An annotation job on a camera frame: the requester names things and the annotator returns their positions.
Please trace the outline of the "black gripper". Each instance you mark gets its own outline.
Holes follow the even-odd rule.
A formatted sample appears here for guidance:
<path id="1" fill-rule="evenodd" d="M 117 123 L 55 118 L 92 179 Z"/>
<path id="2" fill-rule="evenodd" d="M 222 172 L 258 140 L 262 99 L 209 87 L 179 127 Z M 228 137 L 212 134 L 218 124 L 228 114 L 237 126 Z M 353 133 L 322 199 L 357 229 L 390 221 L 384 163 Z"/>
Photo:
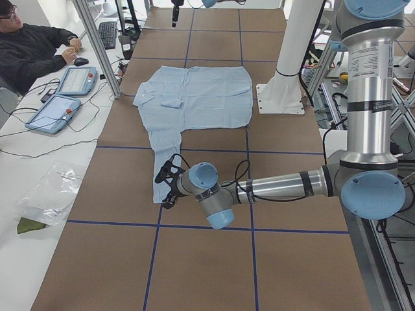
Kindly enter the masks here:
<path id="1" fill-rule="evenodd" d="M 176 27 L 178 22 L 179 14 L 180 14 L 180 7 L 184 5 L 184 0 L 171 0 L 173 4 L 172 8 L 172 27 Z"/>
<path id="2" fill-rule="evenodd" d="M 157 176 L 155 177 L 155 183 L 160 184 L 162 182 L 166 183 L 170 187 L 170 191 L 166 197 L 162 200 L 161 206 L 164 209 L 172 208 L 177 199 L 184 197 L 185 194 L 181 193 L 178 190 L 177 181 L 178 178 L 185 172 L 181 167 L 178 167 L 173 164 L 173 160 L 167 160 L 163 166 L 160 168 Z"/>

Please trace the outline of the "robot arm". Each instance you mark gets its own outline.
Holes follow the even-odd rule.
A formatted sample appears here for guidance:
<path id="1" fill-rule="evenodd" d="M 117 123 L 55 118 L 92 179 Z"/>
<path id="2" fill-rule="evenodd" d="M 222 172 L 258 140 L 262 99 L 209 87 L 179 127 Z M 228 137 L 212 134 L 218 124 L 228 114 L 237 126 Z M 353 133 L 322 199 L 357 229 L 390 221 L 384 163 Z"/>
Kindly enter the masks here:
<path id="1" fill-rule="evenodd" d="M 202 0 L 202 4 L 199 7 L 193 8 L 196 10 L 200 8 L 211 8 L 221 2 L 222 0 Z M 184 0 L 172 0 L 171 3 L 173 4 L 171 26 L 175 28 L 180 14 L 180 7 L 184 5 Z"/>

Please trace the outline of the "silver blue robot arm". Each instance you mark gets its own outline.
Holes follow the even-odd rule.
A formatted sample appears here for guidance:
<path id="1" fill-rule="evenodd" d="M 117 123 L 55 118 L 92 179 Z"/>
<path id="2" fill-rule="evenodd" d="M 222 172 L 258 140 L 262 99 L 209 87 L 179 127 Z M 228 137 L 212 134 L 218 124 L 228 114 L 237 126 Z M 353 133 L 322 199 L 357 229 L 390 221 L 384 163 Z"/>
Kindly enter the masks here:
<path id="1" fill-rule="evenodd" d="M 234 219 L 239 203 L 292 202 L 315 195 L 337 196 L 353 214 L 382 220 L 401 210 L 405 189 L 390 151 L 394 41 L 404 30 L 406 1 L 337 1 L 329 46 L 348 53 L 347 148 L 317 170 L 283 176 L 218 182 L 217 169 L 199 163 L 183 169 L 168 159 L 155 182 L 167 186 L 161 204 L 194 196 L 211 227 Z"/>

